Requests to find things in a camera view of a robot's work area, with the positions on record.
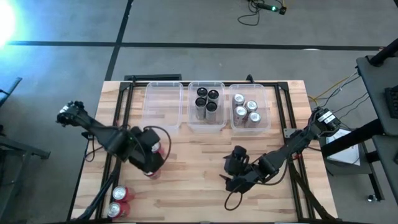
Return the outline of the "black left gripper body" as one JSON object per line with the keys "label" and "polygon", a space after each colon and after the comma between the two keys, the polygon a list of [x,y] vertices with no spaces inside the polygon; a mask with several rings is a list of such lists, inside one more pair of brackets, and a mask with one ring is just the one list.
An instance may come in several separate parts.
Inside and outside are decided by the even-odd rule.
{"label": "black left gripper body", "polygon": [[132,140],[129,162],[143,172],[159,170],[164,164],[164,156],[151,151],[152,146],[160,142],[159,135],[152,128],[141,130],[138,126],[131,128],[129,134]]}

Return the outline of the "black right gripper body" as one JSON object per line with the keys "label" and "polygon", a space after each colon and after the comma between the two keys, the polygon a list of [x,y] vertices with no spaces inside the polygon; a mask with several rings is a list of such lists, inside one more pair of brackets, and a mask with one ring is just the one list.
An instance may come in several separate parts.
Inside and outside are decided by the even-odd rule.
{"label": "black right gripper body", "polygon": [[250,162],[248,151],[242,146],[235,146],[233,151],[224,156],[224,171],[234,177],[237,183],[265,184],[267,182],[267,153],[263,153]]}

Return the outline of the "red Fanta soda can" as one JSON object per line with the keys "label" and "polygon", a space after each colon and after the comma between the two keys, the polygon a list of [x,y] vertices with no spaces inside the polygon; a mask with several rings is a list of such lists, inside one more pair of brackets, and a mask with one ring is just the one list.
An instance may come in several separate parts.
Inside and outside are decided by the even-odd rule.
{"label": "red Fanta soda can", "polygon": [[160,177],[161,175],[161,170],[157,170],[157,171],[150,171],[150,172],[144,172],[144,175],[148,178],[150,178],[151,180],[156,180]]}
{"label": "red Fanta soda can", "polygon": [[129,202],[134,199],[134,191],[124,185],[114,188],[112,196],[115,202]]}
{"label": "red Fanta soda can", "polygon": [[153,154],[159,153],[162,157],[164,156],[165,152],[164,152],[164,147],[162,146],[161,142],[157,142],[152,146],[151,149]]}
{"label": "red Fanta soda can", "polygon": [[129,215],[130,209],[127,202],[113,202],[109,204],[107,215],[110,218],[126,217]]}

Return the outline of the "clear plastic bin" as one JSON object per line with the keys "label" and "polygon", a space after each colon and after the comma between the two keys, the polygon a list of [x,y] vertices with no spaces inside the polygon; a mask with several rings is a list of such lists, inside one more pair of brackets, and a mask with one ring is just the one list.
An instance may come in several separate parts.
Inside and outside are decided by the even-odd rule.
{"label": "clear plastic bin", "polygon": [[[271,128],[271,112],[268,103],[266,88],[260,84],[234,84],[228,88],[230,108],[230,125],[232,132],[235,136],[248,136],[252,134],[262,134]],[[240,93],[244,95],[245,102],[254,100],[258,104],[257,113],[261,115],[261,122],[257,128],[245,128],[248,115],[246,116],[245,122],[241,126],[235,126],[233,123],[233,112],[232,98],[234,94]]]}
{"label": "clear plastic bin", "polygon": [[[195,100],[197,97],[197,89],[204,87],[208,90],[217,90],[219,95],[218,101],[209,101],[208,96],[206,98],[207,103],[214,102],[217,104],[218,109],[216,111],[217,118],[215,123],[207,123],[206,118],[204,120],[198,120],[195,114]],[[191,82],[188,85],[188,125],[196,133],[217,133],[226,126],[226,109],[225,106],[225,85],[222,82]]]}
{"label": "clear plastic bin", "polygon": [[182,121],[183,85],[150,82],[146,86],[141,124],[176,131]]}

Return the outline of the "silver Diet Coke can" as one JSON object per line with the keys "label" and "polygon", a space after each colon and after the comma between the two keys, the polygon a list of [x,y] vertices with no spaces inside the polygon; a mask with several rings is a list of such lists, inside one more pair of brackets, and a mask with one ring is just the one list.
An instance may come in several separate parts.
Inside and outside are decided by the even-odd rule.
{"label": "silver Diet Coke can", "polygon": [[237,106],[233,112],[233,123],[235,126],[244,124],[246,116],[248,115],[247,109],[244,106]]}
{"label": "silver Diet Coke can", "polygon": [[245,102],[244,107],[246,108],[248,114],[257,111],[258,104],[254,100],[249,100]]}
{"label": "silver Diet Coke can", "polygon": [[261,122],[261,115],[255,111],[249,113],[245,128],[257,128]]}
{"label": "silver Diet Coke can", "polygon": [[235,109],[238,106],[243,106],[245,102],[245,97],[244,95],[237,93],[233,95],[232,98],[232,107]]}

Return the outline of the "black bar behind table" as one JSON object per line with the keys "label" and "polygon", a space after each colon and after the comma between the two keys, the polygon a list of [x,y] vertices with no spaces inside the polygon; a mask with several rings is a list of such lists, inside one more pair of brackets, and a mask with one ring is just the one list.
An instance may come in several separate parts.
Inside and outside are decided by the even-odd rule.
{"label": "black bar behind table", "polygon": [[181,81],[181,74],[126,75],[124,81]]}

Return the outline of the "white paper sheet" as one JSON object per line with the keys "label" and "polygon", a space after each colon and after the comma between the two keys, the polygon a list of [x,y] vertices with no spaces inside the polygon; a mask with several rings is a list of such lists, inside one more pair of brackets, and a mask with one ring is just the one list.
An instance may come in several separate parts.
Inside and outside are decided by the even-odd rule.
{"label": "white paper sheet", "polygon": [[[334,135],[331,137],[326,137],[326,144],[333,142],[334,140],[343,137],[349,134],[351,131],[345,129],[339,129]],[[351,164],[360,166],[360,155],[359,155],[359,147],[358,145],[351,146],[347,149],[344,149],[340,152],[332,154],[331,156],[326,157],[328,160],[335,161],[335,162],[342,162],[345,164]]]}

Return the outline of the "black diagonal stand bar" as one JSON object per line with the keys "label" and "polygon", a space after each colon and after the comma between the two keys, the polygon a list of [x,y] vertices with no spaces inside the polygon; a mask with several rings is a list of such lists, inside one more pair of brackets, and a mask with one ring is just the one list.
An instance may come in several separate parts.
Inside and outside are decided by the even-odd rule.
{"label": "black diagonal stand bar", "polygon": [[384,134],[384,129],[379,119],[375,119],[362,127],[355,129],[354,131],[322,146],[323,157],[334,155],[340,151],[343,151],[351,146],[357,145],[368,139],[371,139],[375,135]]}

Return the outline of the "grey side table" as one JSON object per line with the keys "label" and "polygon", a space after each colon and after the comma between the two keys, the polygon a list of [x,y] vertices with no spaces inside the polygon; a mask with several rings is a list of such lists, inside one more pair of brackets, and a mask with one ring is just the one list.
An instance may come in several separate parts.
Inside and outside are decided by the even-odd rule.
{"label": "grey side table", "polygon": [[372,66],[365,57],[357,58],[356,63],[384,132],[398,136],[398,118],[390,117],[384,96],[386,88],[398,86],[398,58],[387,58],[380,67]]}

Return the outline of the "black power strip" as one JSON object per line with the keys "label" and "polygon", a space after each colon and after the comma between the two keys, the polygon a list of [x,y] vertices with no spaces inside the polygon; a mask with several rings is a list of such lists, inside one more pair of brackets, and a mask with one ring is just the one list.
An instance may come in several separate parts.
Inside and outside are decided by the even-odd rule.
{"label": "black power strip", "polygon": [[261,2],[257,3],[256,7],[259,8],[259,9],[265,9],[265,10],[273,11],[273,12],[277,12],[279,10],[279,8],[276,7],[276,6],[273,6],[273,5],[270,5],[270,4],[266,4],[266,3],[261,3]]}

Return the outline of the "black keyboard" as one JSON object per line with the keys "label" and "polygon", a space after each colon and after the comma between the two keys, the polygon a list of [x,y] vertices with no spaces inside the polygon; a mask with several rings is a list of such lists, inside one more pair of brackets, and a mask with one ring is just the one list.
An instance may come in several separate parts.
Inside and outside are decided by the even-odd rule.
{"label": "black keyboard", "polygon": [[398,119],[398,85],[384,90],[387,109],[390,117]]}

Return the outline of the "dark metal furniture frame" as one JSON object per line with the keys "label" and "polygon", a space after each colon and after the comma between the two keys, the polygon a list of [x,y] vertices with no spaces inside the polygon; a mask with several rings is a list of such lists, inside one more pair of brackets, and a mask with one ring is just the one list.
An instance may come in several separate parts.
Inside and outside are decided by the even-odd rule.
{"label": "dark metal furniture frame", "polygon": [[[18,84],[22,81],[21,77],[17,77],[14,82],[10,85],[8,90],[0,89],[0,108],[5,104],[8,98],[12,95]],[[25,169],[29,163],[31,156],[39,156],[41,159],[48,159],[50,157],[50,151],[45,151],[21,142],[8,138],[2,132],[3,126],[0,124],[0,149],[5,153],[17,154],[22,157],[21,169],[18,171],[16,179],[10,183],[1,184],[1,186],[7,186],[19,182],[21,172]]]}

